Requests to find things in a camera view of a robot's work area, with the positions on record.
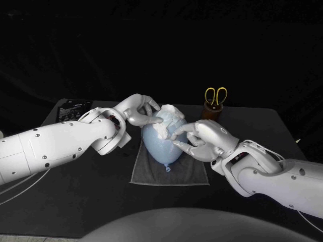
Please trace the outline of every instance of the brown cup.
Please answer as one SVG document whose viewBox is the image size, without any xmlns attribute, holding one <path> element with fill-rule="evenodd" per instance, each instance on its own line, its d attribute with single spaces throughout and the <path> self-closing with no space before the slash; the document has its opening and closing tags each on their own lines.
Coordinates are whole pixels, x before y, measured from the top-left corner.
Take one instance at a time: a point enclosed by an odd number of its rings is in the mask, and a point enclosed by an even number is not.
<svg viewBox="0 0 323 242">
<path fill-rule="evenodd" d="M 213 102 L 213 105 L 210 105 L 212 99 L 209 99 L 207 102 L 204 101 L 204 103 L 203 103 L 200 119 L 210 119 L 210 120 L 216 121 L 217 116 L 223 109 L 223 105 L 220 103 L 219 103 L 219 105 L 216 105 L 215 102 Z"/>
</svg>

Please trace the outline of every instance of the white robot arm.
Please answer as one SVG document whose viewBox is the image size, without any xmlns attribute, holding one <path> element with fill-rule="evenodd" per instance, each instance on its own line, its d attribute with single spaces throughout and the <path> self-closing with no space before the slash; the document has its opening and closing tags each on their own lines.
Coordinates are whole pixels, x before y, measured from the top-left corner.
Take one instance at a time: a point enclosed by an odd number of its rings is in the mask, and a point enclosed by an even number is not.
<svg viewBox="0 0 323 242">
<path fill-rule="evenodd" d="M 265 194 L 284 207 L 323 218 L 323 164 L 294 159 L 275 161 L 268 149 L 249 140 L 239 143 L 210 120 L 178 127 L 170 139 L 183 132 L 193 146 L 178 141 L 173 144 L 194 159 L 212 162 L 212 169 L 243 197 Z"/>
<path fill-rule="evenodd" d="M 90 146 L 99 155 L 122 147 L 129 135 L 125 119 L 135 126 L 160 123 L 151 117 L 151 97 L 134 94 L 114 108 L 95 108 L 77 121 L 38 127 L 0 139 L 0 185 L 77 159 Z M 147 115 L 138 113 L 145 108 Z"/>
</svg>

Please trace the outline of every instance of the balloon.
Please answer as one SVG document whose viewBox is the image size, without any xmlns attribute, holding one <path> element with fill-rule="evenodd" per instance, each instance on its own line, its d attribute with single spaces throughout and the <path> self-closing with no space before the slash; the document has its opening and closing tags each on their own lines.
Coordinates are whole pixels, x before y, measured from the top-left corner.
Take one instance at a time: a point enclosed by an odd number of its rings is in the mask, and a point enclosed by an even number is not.
<svg viewBox="0 0 323 242">
<path fill-rule="evenodd" d="M 176 124 L 167 127 L 170 135 L 176 128 L 180 127 L 183 124 L 186 124 L 186 120 L 180 119 Z M 178 135 L 176 140 L 187 143 L 186 133 Z M 168 172 L 168 164 L 177 160 L 183 151 L 171 144 L 171 141 L 168 139 L 163 140 L 160 138 L 160 135 L 152 128 L 152 124 L 142 126 L 142 141 L 150 155 L 158 163 L 164 164 L 165 171 Z"/>
</svg>

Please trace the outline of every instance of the towel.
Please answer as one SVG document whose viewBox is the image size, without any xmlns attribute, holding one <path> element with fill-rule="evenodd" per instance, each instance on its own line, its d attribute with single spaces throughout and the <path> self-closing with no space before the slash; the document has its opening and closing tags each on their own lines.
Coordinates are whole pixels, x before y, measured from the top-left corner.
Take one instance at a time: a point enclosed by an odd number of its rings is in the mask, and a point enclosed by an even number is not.
<svg viewBox="0 0 323 242">
<path fill-rule="evenodd" d="M 203 163 L 184 152 L 168 167 L 170 172 L 165 172 L 164 165 L 154 160 L 141 140 L 129 183 L 150 186 L 209 185 Z"/>
</svg>

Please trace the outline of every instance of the table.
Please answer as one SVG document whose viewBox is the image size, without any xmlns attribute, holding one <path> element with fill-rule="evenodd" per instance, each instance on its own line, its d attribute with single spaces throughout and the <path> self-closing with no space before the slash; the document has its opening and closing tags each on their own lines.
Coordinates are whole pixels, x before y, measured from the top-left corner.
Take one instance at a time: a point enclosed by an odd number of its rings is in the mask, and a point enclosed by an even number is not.
<svg viewBox="0 0 323 242">
<path fill-rule="evenodd" d="M 54 123 L 56 108 L 43 126 Z M 114 107 L 116 102 L 93 101 L 95 107 Z M 174 105 L 187 122 L 199 120 L 202 106 Z M 271 109 L 225 107 L 217 119 L 230 134 L 258 142 L 285 158 L 303 159 L 278 114 Z M 53 168 L 40 182 L 0 206 L 0 233 L 80 238 L 112 220 L 145 210 L 194 207 L 235 212 L 269 221 L 316 240 L 323 234 L 304 222 L 297 212 L 269 197 L 255 194 L 243 198 L 226 179 L 204 164 L 210 186 L 155 187 L 129 184 L 139 145 L 139 128 L 127 125 L 132 139 L 122 148 L 99 156 L 92 148 L 80 158 Z M 28 184 L 12 191 L 15 194 Z"/>
</svg>

